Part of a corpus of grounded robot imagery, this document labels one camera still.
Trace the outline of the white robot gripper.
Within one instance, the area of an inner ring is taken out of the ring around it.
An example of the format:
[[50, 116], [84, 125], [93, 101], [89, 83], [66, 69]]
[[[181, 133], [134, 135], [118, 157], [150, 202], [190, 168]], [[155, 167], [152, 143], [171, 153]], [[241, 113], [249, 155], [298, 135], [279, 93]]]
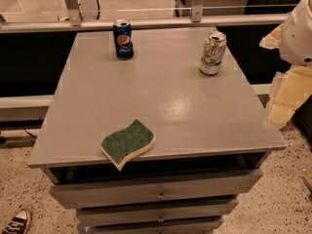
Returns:
[[259, 46], [279, 48], [281, 59], [292, 64], [286, 73], [276, 73], [265, 108], [267, 127], [285, 127], [312, 95], [312, 67], [308, 66], [312, 65], [311, 0], [300, 0], [283, 25], [263, 37]]

